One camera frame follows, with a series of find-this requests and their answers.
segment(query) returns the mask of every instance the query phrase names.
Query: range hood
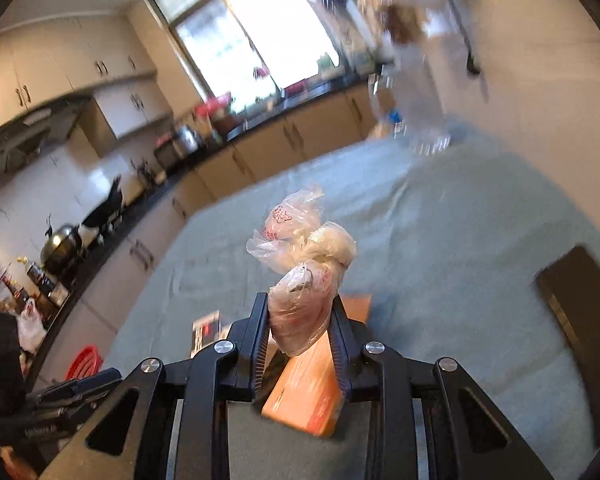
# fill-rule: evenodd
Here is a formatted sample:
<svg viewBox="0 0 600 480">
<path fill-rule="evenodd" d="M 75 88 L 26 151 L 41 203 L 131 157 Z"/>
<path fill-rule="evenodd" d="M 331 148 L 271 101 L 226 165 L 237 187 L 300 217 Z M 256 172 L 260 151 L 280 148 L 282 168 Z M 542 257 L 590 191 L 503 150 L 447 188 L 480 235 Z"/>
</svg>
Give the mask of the range hood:
<svg viewBox="0 0 600 480">
<path fill-rule="evenodd" d="M 0 188 L 65 142 L 89 97 L 58 99 L 0 128 Z"/>
</svg>

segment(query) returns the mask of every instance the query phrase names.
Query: small box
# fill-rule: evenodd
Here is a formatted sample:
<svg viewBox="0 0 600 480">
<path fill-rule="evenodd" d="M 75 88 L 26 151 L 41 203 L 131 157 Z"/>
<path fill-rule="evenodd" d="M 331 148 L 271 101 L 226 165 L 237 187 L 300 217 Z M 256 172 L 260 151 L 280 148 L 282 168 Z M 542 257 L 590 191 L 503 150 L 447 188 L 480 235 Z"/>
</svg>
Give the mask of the small box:
<svg viewBox="0 0 600 480">
<path fill-rule="evenodd" d="M 349 319 L 365 322 L 371 296 L 341 296 Z M 331 436 L 343 397 L 338 388 L 329 335 L 292 357 L 267 399 L 262 415 L 315 436 Z"/>
</svg>

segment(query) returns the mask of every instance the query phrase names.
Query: metal screw head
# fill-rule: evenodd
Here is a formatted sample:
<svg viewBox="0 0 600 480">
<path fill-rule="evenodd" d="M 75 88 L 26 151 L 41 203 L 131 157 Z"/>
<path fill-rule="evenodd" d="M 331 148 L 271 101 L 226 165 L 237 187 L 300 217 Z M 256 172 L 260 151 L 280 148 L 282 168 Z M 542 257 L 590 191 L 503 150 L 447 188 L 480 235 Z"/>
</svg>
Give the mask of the metal screw head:
<svg viewBox="0 0 600 480">
<path fill-rule="evenodd" d="M 155 372 L 158 368 L 160 368 L 160 361 L 158 361 L 158 359 L 154 359 L 152 357 L 149 359 L 145 359 L 144 361 L 142 361 L 142 364 L 140 365 L 140 369 L 145 374 L 150 374 L 152 372 Z"/>
<path fill-rule="evenodd" d="M 455 372 L 456 368 L 458 368 L 458 363 L 453 360 L 451 357 L 443 357 L 440 359 L 438 366 L 442 368 L 445 372 Z"/>
<path fill-rule="evenodd" d="M 223 339 L 222 341 L 218 341 L 214 345 L 214 350 L 216 352 L 218 352 L 219 354 L 226 354 L 227 352 L 230 352 L 231 350 L 233 350 L 234 346 L 235 345 L 231 341 L 227 341 L 226 339 Z"/>
<path fill-rule="evenodd" d="M 384 352 L 384 345 L 378 341 L 370 341 L 365 345 L 365 350 L 370 354 L 381 354 Z"/>
</svg>

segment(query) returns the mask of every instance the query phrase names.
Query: wall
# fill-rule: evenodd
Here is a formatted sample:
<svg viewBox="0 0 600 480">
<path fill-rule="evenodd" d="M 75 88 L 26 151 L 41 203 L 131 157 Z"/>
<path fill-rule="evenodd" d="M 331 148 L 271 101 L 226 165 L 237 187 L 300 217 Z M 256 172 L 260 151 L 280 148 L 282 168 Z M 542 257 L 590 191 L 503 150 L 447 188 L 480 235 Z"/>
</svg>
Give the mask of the wall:
<svg viewBox="0 0 600 480">
<path fill-rule="evenodd" d="M 202 101 L 185 69 L 171 33 L 155 16 L 146 0 L 134 3 L 127 12 L 131 25 L 158 69 L 158 86 L 176 118 Z"/>
<path fill-rule="evenodd" d="M 65 144 L 16 174 L 0 189 L 0 275 L 11 264 L 14 279 L 33 290 L 16 258 L 40 260 L 49 213 L 54 228 L 79 224 L 106 198 L 113 178 L 132 171 L 130 158 L 139 162 L 153 155 L 156 136 L 153 131 L 129 136 L 105 158 L 98 158 L 76 126 Z M 0 287 L 0 298 L 7 294 Z"/>
<path fill-rule="evenodd" d="M 428 46 L 447 112 L 526 158 L 600 229 L 600 31 L 578 0 L 470 0 L 483 78 L 459 38 Z"/>
</svg>

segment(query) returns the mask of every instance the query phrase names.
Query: plastic bag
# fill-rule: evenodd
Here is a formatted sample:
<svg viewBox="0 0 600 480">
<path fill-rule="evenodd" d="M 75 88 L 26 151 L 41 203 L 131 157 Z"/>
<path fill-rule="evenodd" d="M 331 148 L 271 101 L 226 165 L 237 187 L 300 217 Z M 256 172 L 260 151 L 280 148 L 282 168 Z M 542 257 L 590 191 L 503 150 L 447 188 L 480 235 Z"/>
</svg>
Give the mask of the plastic bag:
<svg viewBox="0 0 600 480">
<path fill-rule="evenodd" d="M 18 321 L 18 341 L 20 347 L 29 353 L 35 354 L 45 338 L 46 330 L 42 326 L 42 318 L 36 308 L 36 301 L 30 298 L 22 313 L 16 318 Z"/>
<path fill-rule="evenodd" d="M 247 242 L 250 254 L 285 274 L 269 289 L 269 321 L 273 339 L 289 356 L 324 334 L 333 298 L 356 257 L 356 242 L 344 228 L 320 225 L 322 195 L 316 186 L 286 197 L 267 218 L 265 235 L 256 231 Z"/>
</svg>

